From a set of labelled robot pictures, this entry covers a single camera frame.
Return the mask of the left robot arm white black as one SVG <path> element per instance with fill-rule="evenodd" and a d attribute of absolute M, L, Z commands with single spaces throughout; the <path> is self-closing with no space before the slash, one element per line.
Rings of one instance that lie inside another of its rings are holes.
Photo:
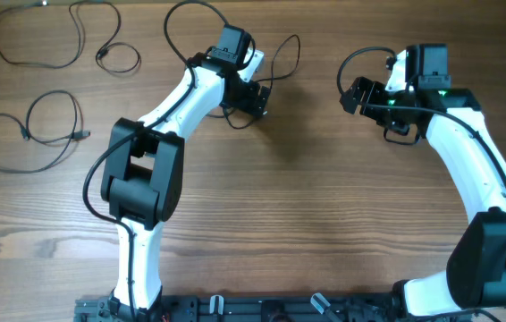
<path fill-rule="evenodd" d="M 218 43 L 185 63 L 177 87 L 137 121 L 113 126 L 100 193 L 120 239 L 119 280 L 109 299 L 113 316 L 149 321 L 163 285 L 158 273 L 164 224 L 181 197 L 185 142 L 215 108 L 259 119 L 271 90 L 252 79 L 264 59 L 250 34 L 223 26 Z"/>

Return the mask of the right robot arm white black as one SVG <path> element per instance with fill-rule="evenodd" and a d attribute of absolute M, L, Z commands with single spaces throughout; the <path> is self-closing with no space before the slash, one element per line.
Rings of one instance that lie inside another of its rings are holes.
<path fill-rule="evenodd" d="M 339 87 L 350 114 L 374 120 L 387 142 L 425 140 L 444 162 L 468 227 L 442 272 L 399 282 L 397 318 L 453 319 L 506 308 L 506 161 L 469 89 L 451 85 L 448 48 L 418 44 L 389 50 L 387 82 L 358 77 Z"/>

